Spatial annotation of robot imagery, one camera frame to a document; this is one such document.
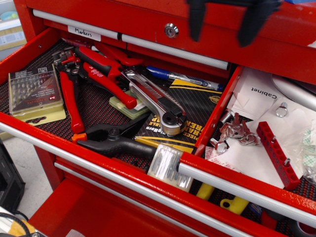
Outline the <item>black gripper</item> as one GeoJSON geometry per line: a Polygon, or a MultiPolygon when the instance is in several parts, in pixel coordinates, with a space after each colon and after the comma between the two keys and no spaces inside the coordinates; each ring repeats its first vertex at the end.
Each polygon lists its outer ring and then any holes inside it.
{"type": "Polygon", "coordinates": [[[187,0],[190,36],[194,41],[199,40],[206,11],[205,3],[208,2],[247,7],[237,35],[241,47],[252,44],[265,22],[281,5],[280,0],[187,0]]]}

